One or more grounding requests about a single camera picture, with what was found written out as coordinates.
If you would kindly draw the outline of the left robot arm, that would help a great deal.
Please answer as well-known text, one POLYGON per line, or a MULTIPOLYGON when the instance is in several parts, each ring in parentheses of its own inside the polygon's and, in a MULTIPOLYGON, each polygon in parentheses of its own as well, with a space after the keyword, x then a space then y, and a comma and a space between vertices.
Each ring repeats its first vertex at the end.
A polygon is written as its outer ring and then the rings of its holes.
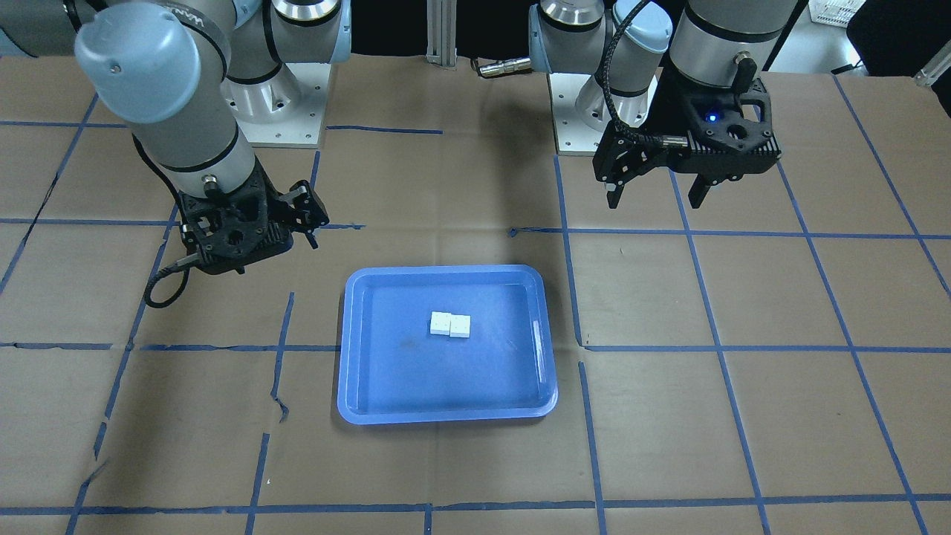
POLYGON ((530 7, 533 69, 588 75, 601 97, 592 172, 611 209, 656 167, 694 175, 693 209, 713 187, 775 167, 782 150, 761 71, 796 7, 687 1, 677 20, 655 1, 530 7))

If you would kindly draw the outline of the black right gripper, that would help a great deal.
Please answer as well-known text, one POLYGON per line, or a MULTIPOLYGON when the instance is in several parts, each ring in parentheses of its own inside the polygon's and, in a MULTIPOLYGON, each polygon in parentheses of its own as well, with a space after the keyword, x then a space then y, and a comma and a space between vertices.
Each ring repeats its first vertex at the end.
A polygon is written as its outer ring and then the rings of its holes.
POLYGON ((179 193, 184 208, 181 241, 184 264, 209 275, 290 250, 292 233, 305 234, 319 248, 319 228, 330 222, 324 203, 306 180, 281 194, 258 161, 248 179, 234 192, 214 192, 210 199, 179 193))

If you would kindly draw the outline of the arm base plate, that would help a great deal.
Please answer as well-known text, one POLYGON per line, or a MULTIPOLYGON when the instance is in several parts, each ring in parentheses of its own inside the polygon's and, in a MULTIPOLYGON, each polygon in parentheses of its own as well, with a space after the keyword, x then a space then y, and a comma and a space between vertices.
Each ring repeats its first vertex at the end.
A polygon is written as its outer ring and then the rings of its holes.
MULTIPOLYGON (((661 72, 657 68, 644 94, 614 96, 616 111, 632 128, 639 128, 648 119, 661 72)), ((603 91, 594 76, 549 74, 548 81, 558 155, 594 155, 609 122, 603 91)))
POLYGON ((227 79, 221 93, 255 148, 318 149, 333 72, 324 63, 283 64, 255 84, 227 79))

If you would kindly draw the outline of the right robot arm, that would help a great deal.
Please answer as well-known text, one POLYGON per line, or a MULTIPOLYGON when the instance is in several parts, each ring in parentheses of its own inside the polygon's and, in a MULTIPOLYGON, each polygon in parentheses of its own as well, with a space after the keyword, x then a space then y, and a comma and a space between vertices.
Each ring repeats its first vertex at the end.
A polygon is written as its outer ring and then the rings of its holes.
POLYGON ((2 53, 78 61, 180 210, 187 254, 160 276, 220 274, 316 247, 322 200, 278 192, 244 126, 305 115, 290 64, 346 61, 351 27, 348 1, 4 1, 2 53))

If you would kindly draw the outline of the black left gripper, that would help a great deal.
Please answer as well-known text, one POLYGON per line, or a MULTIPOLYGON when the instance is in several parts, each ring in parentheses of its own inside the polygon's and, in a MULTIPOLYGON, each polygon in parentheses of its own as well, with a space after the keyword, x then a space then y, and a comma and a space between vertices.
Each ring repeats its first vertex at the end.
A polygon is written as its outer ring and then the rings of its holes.
POLYGON ((622 132, 614 120, 608 123, 592 167, 605 184, 609 209, 618 208, 628 182, 655 167, 697 174, 687 193, 696 210, 715 181, 761 174, 780 160, 770 95, 757 64, 736 67, 726 87, 707 87, 667 68, 644 125, 622 132))

